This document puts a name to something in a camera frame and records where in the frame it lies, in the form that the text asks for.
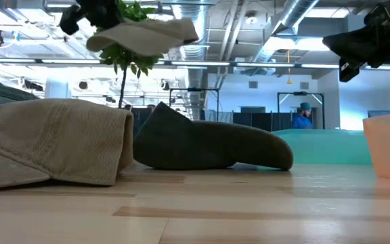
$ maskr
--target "ceiling light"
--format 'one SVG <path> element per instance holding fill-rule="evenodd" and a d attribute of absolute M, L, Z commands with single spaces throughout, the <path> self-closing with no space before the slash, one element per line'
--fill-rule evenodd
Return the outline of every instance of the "ceiling light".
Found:
<path fill-rule="evenodd" d="M 244 17 L 246 17 L 245 22 L 247 24 L 257 23 L 258 19 L 257 19 L 257 17 L 255 17 L 256 14 L 257 14 L 256 11 L 253 11 L 253 10 L 247 11 L 247 13 L 245 13 L 245 15 L 244 15 Z"/>
<path fill-rule="evenodd" d="M 302 68 L 339 68 L 337 64 L 302 64 Z"/>
<path fill-rule="evenodd" d="M 247 18 L 246 20 L 245 20 L 245 22 L 247 23 L 247 24 L 255 24 L 255 23 L 257 23 L 257 21 L 258 21 L 258 19 L 257 19 L 257 17 L 249 17 L 249 18 Z"/>
<path fill-rule="evenodd" d="M 46 7 L 71 7 L 71 4 L 48 4 Z"/>
<path fill-rule="evenodd" d="M 259 68 L 292 68 L 294 64 L 276 64 L 276 63 L 237 63 L 241 67 L 259 67 Z"/>
<path fill-rule="evenodd" d="M 229 62 L 190 62 L 190 61 L 172 61 L 172 65 L 191 65 L 191 66 L 229 66 Z"/>
<path fill-rule="evenodd" d="M 100 64 L 100 60 L 42 60 L 46 64 Z"/>
<path fill-rule="evenodd" d="M 23 62 L 35 62 L 33 59 L 26 59 L 26 58 L 0 58 L 0 63 L 23 63 Z"/>

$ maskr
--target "fluorescent light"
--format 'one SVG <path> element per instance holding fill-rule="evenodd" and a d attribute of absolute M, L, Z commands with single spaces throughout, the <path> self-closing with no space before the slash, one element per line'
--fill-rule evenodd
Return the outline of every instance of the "fluorescent light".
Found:
<path fill-rule="evenodd" d="M 100 60 L 42 60 L 46 64 L 100 64 Z"/>
<path fill-rule="evenodd" d="M 382 65 L 378 68 L 371 68 L 371 66 L 365 67 L 365 69 L 370 69 L 370 70 L 390 70 L 390 65 Z"/>
<path fill-rule="evenodd" d="M 186 62 L 186 61 L 172 61 L 172 65 L 191 65 L 191 66 L 229 66 L 229 62 Z"/>
<path fill-rule="evenodd" d="M 294 64 L 276 64 L 276 63 L 237 63 L 237 66 L 259 67 L 259 68 L 292 68 Z"/>
<path fill-rule="evenodd" d="M 70 4 L 48 4 L 46 7 L 71 7 Z"/>
<path fill-rule="evenodd" d="M 0 63 L 5 63 L 5 62 L 35 62 L 33 59 L 26 59 L 26 58 L 0 58 Z"/>
<path fill-rule="evenodd" d="M 302 68 L 339 68 L 337 64 L 302 64 Z"/>

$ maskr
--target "white wall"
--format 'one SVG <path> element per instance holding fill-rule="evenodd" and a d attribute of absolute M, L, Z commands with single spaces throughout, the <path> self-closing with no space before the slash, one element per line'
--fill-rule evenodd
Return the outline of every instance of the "white wall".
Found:
<path fill-rule="evenodd" d="M 390 71 L 362 70 L 339 83 L 341 129 L 362 130 L 368 110 L 390 110 Z"/>
<path fill-rule="evenodd" d="M 324 94 L 326 129 L 340 127 L 338 71 L 334 70 L 318 79 L 318 92 Z M 318 129 L 322 129 L 322 116 L 318 116 L 317 120 Z"/>
<path fill-rule="evenodd" d="M 258 81 L 258 89 L 250 89 L 249 81 Z M 287 84 L 288 76 L 276 77 L 267 75 L 256 75 L 248 77 L 246 75 L 228 75 L 223 82 L 219 101 L 223 112 L 240 112 L 241 106 L 264 106 L 266 112 L 276 112 L 278 92 L 299 92 L 300 82 L 309 82 L 309 90 L 306 92 L 317 92 L 317 81 L 310 75 L 292 75 L 292 84 Z M 213 87 L 216 82 L 216 75 L 209 75 L 209 86 Z M 208 98 L 208 108 L 216 110 L 216 99 L 210 94 Z M 319 104 L 310 96 L 297 97 L 289 96 L 280 107 L 281 111 L 288 112 L 294 110 L 293 107 L 300 106 L 301 102 L 308 102 L 317 107 Z"/>

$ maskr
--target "ductwork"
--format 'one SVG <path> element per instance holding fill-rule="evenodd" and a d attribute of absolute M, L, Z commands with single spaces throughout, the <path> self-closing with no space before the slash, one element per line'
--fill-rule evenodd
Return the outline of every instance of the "ductwork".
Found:
<path fill-rule="evenodd" d="M 173 9 L 181 13 L 182 18 L 191 18 L 196 32 L 199 37 L 198 45 L 183 46 L 181 57 L 183 60 L 195 61 L 205 60 L 205 48 L 202 46 L 206 43 L 206 27 L 207 27 L 207 7 L 203 5 L 174 5 Z M 202 87 L 202 76 L 207 75 L 202 69 L 190 68 L 188 69 L 188 87 Z M 192 109 L 193 119 L 199 119 L 200 106 L 203 104 L 199 100 L 200 92 L 189 92 L 189 107 Z"/>
<path fill-rule="evenodd" d="M 254 56 L 252 62 L 267 62 L 276 50 L 266 48 L 267 41 L 273 34 L 288 30 L 292 35 L 297 34 L 298 25 L 302 22 L 308 12 L 318 3 L 319 0 L 287 0 L 284 10 L 277 16 L 273 16 L 267 23 L 265 29 L 265 43 Z M 245 75 L 265 75 L 267 70 L 261 68 L 250 68 L 241 72 Z"/>

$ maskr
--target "table surface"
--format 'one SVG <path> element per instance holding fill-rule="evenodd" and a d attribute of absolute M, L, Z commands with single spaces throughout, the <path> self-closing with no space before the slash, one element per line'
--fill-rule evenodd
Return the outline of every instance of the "table surface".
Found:
<path fill-rule="evenodd" d="M 109 188 L 0 190 L 0 244 L 390 244 L 390 180 L 371 166 L 126 169 Z"/>

